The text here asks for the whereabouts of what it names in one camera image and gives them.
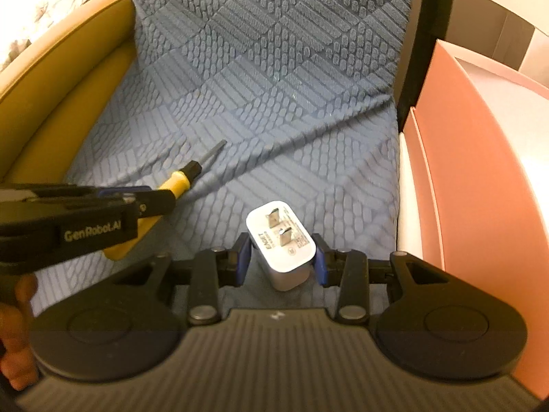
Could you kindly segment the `person's left hand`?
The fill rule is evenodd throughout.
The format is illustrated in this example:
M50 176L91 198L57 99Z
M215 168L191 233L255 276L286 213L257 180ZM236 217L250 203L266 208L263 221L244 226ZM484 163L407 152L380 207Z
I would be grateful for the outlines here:
M1 304L1 373L16 391L22 391L38 380L38 369L30 347L30 325L34 320L31 300L37 292L34 273L25 274L16 283L15 305Z

